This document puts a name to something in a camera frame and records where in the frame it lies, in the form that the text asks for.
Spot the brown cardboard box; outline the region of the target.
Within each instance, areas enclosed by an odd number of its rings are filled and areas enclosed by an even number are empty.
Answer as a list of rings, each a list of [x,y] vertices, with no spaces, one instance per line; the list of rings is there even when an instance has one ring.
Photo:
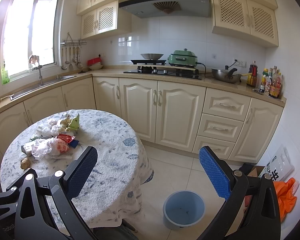
[[[244,163],[239,170],[244,173],[246,176],[250,176],[250,177],[258,177],[260,175],[260,173],[263,171],[264,166],[258,166],[258,165],[252,165],[252,164],[247,164]],[[244,199],[244,207],[247,208],[250,204],[252,195],[249,196],[245,196]]]

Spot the white wall power socket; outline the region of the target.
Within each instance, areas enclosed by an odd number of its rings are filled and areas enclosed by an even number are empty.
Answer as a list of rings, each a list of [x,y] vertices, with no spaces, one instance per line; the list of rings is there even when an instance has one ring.
[[[243,60],[234,59],[234,65],[241,68],[245,68],[247,66],[247,62]]]

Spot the green snack bag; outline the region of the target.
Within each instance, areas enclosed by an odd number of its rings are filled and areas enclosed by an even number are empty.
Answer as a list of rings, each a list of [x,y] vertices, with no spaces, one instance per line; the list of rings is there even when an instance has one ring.
[[[80,115],[77,114],[73,119],[70,120],[70,122],[66,126],[67,132],[73,132],[73,131],[76,132],[79,130],[79,117]]]

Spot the red snack wrapper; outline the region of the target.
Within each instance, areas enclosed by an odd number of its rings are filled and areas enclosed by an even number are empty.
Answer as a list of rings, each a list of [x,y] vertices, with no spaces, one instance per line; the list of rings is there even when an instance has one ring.
[[[63,140],[67,144],[70,144],[75,139],[75,136],[61,133],[57,136],[57,138]]]

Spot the clear plastic bag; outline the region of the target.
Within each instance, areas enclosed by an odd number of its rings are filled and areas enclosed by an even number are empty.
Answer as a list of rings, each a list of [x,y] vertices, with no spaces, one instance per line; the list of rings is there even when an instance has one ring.
[[[61,124],[61,120],[49,118],[46,122],[38,125],[36,128],[36,135],[41,137],[52,136],[56,137],[62,132],[65,132],[65,127]]]

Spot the cream upper right cabinets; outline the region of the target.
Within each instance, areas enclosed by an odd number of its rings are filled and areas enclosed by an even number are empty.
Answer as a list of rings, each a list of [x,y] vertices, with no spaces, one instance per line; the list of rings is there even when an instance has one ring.
[[[278,47],[276,0],[210,0],[212,33]]]

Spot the blue plastic trash bin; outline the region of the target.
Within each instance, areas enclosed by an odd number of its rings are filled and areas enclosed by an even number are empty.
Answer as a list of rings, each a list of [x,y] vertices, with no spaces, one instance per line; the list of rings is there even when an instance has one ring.
[[[199,223],[205,215],[203,198],[193,191],[177,191],[163,204],[163,224],[170,230],[179,230]]]

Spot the blue brown snack wrapper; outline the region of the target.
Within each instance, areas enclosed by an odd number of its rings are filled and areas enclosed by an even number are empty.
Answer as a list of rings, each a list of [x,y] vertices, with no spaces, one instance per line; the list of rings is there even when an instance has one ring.
[[[68,143],[68,145],[71,147],[71,148],[76,148],[79,144],[79,141],[78,140],[72,140],[70,143]]]

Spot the round table floral tablecloth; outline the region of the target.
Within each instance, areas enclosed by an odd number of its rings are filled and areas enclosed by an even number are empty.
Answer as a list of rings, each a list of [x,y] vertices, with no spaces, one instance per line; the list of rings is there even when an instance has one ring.
[[[50,178],[81,159],[78,171],[64,176],[64,190],[89,227],[117,227],[123,219],[142,219],[141,187],[154,171],[134,129],[104,111],[70,110],[69,115],[79,118],[78,145],[64,159],[32,159],[38,178]]]

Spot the window with white frame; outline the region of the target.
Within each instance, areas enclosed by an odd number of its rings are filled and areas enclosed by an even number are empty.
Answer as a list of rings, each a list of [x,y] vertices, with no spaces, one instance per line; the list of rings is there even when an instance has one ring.
[[[33,67],[57,63],[56,22],[59,0],[12,0],[2,38],[2,60],[9,78]]]

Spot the chrome sink faucet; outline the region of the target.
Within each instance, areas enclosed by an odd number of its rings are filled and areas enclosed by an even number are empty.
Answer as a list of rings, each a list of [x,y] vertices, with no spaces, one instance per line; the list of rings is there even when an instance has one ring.
[[[29,64],[31,65],[30,70],[32,71],[37,70],[39,72],[39,84],[42,86],[44,82],[42,76],[42,66],[39,63],[39,56],[33,54],[30,55]]]

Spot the green dish soap bottle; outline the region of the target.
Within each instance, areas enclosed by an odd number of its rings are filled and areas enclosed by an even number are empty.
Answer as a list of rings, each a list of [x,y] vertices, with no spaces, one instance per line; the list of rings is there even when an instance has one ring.
[[[3,85],[10,82],[10,77],[9,77],[8,71],[6,70],[5,63],[1,67],[1,81],[2,81]]]

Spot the ginger root piece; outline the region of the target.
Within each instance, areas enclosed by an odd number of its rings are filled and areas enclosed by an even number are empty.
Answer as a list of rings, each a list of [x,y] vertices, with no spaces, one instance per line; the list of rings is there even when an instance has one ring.
[[[25,158],[23,158],[21,161],[20,161],[20,168],[22,169],[22,170],[26,170],[26,169],[28,169],[28,168],[30,168],[31,167],[31,161],[30,161],[30,159],[28,158],[28,157],[25,157]]]

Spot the cream upper left cabinets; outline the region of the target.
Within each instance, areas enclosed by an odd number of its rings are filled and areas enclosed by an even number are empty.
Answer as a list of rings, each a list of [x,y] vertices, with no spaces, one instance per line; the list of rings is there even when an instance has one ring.
[[[125,0],[78,0],[81,39],[99,39],[131,32],[132,15],[119,8]]]

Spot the white rice bag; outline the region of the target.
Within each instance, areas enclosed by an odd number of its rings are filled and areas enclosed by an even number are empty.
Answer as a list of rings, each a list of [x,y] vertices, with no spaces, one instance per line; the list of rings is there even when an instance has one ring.
[[[280,145],[275,155],[258,176],[261,178],[264,174],[269,174],[272,181],[284,181],[293,171],[294,166],[291,163],[287,148]]]

